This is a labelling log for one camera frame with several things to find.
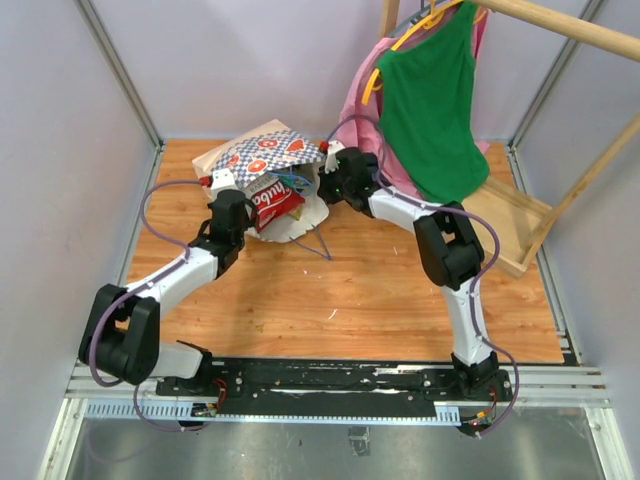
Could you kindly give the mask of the red chips bag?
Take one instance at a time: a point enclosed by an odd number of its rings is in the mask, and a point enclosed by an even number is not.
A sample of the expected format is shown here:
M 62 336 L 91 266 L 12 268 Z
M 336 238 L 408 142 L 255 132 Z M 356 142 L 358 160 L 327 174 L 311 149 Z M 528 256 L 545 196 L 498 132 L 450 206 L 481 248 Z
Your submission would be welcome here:
M 255 223 L 258 233 L 261 233 L 272 221 L 305 203 L 300 194 L 274 176 L 261 176 L 245 188 L 245 193 L 258 211 Z

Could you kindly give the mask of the pink shirt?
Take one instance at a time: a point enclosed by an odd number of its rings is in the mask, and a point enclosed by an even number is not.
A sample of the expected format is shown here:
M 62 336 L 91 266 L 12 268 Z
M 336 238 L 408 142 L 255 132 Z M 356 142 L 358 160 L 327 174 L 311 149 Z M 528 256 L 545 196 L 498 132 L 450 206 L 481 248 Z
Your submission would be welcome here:
M 434 34 L 453 16 L 459 7 L 460 5 L 453 11 L 446 13 L 442 22 L 433 30 L 421 30 L 409 40 L 401 50 L 411 48 L 429 38 L 429 36 Z M 475 37 L 476 27 L 473 22 L 471 45 L 474 57 Z M 340 113 L 340 119 L 343 124 L 338 129 L 336 138 L 346 147 L 358 147 L 365 152 L 377 154 L 383 162 L 383 176 L 388 179 L 394 187 L 409 195 L 424 198 L 415 188 L 406 171 L 397 160 L 394 152 L 384 139 L 383 131 L 379 125 L 382 112 L 382 88 L 373 93 L 368 105 L 361 104 L 361 97 L 370 74 L 377 66 L 381 57 L 388 52 L 394 43 L 395 39 L 393 38 L 383 38 L 379 40 L 356 71 Z

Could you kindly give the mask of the blue checkered paper bag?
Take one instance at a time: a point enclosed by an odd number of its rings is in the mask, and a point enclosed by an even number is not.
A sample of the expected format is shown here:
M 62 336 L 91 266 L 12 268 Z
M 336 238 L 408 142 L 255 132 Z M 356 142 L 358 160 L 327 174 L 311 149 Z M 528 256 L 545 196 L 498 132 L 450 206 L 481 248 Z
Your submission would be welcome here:
M 327 219 L 327 204 L 318 197 L 318 172 L 325 154 L 311 140 L 275 119 L 260 125 L 196 157 L 192 166 L 197 176 L 228 168 L 234 174 L 237 190 L 250 199 L 245 188 L 263 175 L 278 177 L 300 194 L 305 203 L 272 221 L 261 233 L 248 234 L 270 243 L 295 243 L 316 230 Z

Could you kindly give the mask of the green tank top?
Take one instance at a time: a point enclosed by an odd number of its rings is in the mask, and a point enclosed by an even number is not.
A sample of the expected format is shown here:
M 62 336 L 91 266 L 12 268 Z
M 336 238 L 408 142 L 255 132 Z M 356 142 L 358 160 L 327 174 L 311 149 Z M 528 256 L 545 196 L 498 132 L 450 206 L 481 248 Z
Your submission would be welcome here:
M 421 195 L 461 202 L 490 169 L 471 131 L 477 6 L 463 2 L 434 34 L 397 56 L 385 53 L 380 128 Z

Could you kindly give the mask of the yellow hanger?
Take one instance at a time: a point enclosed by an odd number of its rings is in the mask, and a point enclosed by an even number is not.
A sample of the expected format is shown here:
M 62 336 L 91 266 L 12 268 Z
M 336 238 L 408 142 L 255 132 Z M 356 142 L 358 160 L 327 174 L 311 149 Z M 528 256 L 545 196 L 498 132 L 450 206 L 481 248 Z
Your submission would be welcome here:
M 446 13 L 448 13 L 449 11 L 453 11 L 458 5 L 462 3 L 462 0 L 447 1 L 441 6 L 437 6 L 435 1 L 431 2 L 429 13 L 424 18 L 419 20 L 415 25 L 410 27 L 398 40 L 395 41 L 395 43 L 388 50 L 387 56 L 391 57 L 391 54 L 394 54 L 395 56 L 399 55 L 401 53 L 401 48 L 416 34 L 418 34 L 421 30 L 433 30 L 442 22 L 442 19 L 444 18 Z M 368 105 L 373 93 L 379 91 L 382 86 L 382 68 L 380 66 L 376 66 L 365 84 L 365 88 L 361 97 L 361 104 Z

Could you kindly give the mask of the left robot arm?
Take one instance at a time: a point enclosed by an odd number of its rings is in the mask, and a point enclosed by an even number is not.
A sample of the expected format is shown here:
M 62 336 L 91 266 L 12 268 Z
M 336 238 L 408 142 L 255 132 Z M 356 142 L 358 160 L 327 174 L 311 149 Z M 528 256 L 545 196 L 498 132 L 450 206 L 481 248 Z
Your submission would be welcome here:
M 257 219 L 257 208 L 239 190 L 220 192 L 209 209 L 211 218 L 180 256 L 142 280 L 107 284 L 96 293 L 78 357 L 98 385 L 136 386 L 157 376 L 179 379 L 195 396 L 212 388 L 214 371 L 206 365 L 210 352 L 160 340 L 163 317 L 229 270 Z

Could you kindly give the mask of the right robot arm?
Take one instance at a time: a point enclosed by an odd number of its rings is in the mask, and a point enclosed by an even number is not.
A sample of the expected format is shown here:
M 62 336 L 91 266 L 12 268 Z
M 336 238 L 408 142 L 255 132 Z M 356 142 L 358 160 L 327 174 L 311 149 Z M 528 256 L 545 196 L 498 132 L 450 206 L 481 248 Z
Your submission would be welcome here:
M 354 211 L 394 224 L 415 236 L 422 268 L 441 289 L 453 331 L 453 387 L 466 400 L 497 394 L 499 362 L 486 343 L 481 302 L 472 283 L 484 250 L 466 211 L 453 202 L 444 207 L 405 198 L 379 183 L 377 157 L 356 147 L 323 142 L 318 196 L 327 204 L 347 203 Z

